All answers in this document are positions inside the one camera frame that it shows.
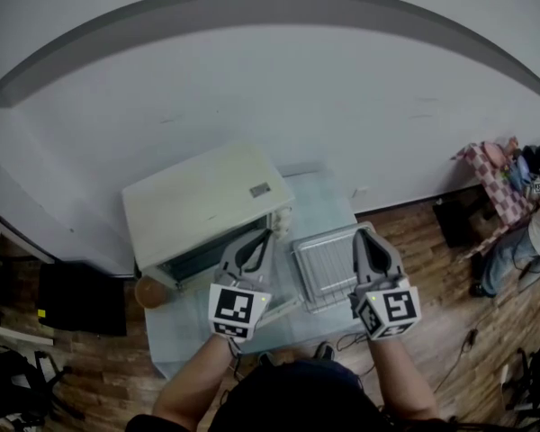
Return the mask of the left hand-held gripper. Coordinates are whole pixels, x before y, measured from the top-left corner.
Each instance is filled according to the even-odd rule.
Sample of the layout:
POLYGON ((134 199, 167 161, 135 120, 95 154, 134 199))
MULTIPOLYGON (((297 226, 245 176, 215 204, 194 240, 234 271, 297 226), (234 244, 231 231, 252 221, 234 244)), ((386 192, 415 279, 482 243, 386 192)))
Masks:
POLYGON ((227 275, 238 282, 210 285, 208 321, 212 333, 238 343, 253 338, 271 301, 274 252, 271 230, 252 230, 227 245, 218 277, 227 275))

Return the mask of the pink checked tablecloth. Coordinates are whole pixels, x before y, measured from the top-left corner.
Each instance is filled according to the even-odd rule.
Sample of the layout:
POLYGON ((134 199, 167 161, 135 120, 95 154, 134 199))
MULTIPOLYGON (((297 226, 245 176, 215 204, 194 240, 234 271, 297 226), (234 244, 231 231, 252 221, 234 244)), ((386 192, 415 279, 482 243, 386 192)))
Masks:
POLYGON ((470 143, 451 156, 451 160, 465 161, 481 183, 498 217, 496 229, 480 244, 458 256, 462 261, 486 252, 500 237, 518 226, 534 210, 534 205, 509 181, 509 165, 496 168, 486 157, 482 143, 470 143))

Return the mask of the small black box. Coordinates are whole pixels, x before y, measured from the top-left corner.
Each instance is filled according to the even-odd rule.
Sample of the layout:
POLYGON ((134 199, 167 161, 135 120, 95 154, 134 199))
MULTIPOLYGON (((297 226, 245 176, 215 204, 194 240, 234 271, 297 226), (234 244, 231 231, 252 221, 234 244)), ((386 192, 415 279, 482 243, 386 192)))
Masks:
POLYGON ((460 200, 439 198, 433 205, 433 212, 449 248, 470 247, 478 243, 480 236, 470 222, 470 218, 485 204, 478 196, 464 205, 460 200))

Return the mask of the black cabinet with yellow sticker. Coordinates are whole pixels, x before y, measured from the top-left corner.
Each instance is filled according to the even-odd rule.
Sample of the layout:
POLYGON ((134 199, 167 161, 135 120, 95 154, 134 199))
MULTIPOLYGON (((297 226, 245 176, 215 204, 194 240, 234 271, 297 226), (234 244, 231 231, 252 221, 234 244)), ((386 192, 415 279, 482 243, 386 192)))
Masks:
POLYGON ((43 264, 38 321, 47 327, 124 337, 124 281, 79 262, 43 264))

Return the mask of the white toaster oven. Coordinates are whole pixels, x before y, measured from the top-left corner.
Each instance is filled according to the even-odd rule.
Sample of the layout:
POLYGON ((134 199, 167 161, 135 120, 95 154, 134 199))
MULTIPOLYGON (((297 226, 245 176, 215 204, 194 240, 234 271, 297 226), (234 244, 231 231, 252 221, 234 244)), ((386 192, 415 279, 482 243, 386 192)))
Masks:
POLYGON ((122 192, 140 272, 166 286, 166 308, 195 325, 225 248, 251 232, 286 237, 294 195, 257 147, 210 150, 151 175, 122 192))

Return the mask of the person's left forearm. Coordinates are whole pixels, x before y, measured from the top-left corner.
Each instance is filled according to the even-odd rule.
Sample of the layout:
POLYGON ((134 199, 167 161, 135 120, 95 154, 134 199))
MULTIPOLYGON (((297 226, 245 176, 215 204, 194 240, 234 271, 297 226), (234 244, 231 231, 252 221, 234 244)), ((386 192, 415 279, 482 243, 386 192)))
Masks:
POLYGON ((212 335, 164 386, 152 414, 196 430, 232 360, 228 341, 212 335))

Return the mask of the person's dark clothing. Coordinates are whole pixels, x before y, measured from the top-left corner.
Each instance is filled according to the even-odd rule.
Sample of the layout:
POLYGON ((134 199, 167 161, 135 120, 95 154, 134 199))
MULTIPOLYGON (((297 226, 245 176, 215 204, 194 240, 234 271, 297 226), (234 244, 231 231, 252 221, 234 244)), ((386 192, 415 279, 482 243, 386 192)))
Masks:
POLYGON ((308 359, 257 367, 228 394, 208 432, 404 432, 436 421, 380 411, 353 372, 308 359))

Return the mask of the pink plate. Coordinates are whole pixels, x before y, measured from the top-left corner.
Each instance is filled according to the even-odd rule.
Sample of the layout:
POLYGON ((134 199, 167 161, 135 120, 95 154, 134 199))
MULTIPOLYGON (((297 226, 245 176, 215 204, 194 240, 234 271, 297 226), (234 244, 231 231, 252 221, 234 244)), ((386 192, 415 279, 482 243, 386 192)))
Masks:
POLYGON ((518 139, 512 136, 506 143, 500 145, 498 142, 484 141, 482 149, 488 160, 496 167, 502 168, 508 165, 513 158, 514 152, 518 149, 518 139))

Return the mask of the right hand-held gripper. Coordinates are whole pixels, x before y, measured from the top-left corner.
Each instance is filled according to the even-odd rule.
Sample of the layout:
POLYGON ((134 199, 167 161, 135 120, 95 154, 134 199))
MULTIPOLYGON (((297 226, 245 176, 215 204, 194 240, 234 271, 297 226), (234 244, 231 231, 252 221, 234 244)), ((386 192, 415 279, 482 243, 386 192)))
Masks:
POLYGON ((353 263, 358 286, 348 297, 369 340, 403 335, 421 320, 418 288, 408 278, 394 279, 403 276, 404 268, 398 249, 388 240, 369 229, 358 230, 353 263))

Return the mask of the person's right forearm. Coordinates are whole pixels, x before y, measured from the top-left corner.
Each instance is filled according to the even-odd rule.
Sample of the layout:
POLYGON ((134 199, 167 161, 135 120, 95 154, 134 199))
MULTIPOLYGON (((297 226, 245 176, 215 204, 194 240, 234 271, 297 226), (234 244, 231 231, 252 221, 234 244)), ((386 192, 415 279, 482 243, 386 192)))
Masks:
POLYGON ((404 420, 438 419, 435 395, 398 338, 368 342, 386 409, 404 420))

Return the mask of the brown wooden bowl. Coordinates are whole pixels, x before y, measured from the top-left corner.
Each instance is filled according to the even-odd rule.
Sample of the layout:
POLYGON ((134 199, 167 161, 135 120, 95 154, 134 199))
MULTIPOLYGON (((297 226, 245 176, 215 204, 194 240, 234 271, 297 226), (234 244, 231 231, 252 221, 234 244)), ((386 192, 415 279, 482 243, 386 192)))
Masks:
POLYGON ((164 305, 169 298, 168 288, 148 276, 143 276, 136 282, 134 294, 137 303, 147 310, 164 305))

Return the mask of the black office chair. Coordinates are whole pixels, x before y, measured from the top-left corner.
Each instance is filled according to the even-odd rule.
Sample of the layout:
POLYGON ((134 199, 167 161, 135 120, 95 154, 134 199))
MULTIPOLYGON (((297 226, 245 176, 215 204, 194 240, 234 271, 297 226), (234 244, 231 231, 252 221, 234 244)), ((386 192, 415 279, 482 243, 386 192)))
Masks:
POLYGON ((52 362, 53 358, 46 352, 36 351, 34 359, 35 362, 30 363, 20 353, 0 345, 0 419, 8 420, 15 432, 44 426, 46 418, 55 418, 58 410, 73 419, 84 420, 82 412, 54 393, 54 386, 71 374, 72 368, 56 369, 54 376, 47 379, 41 362, 52 362))

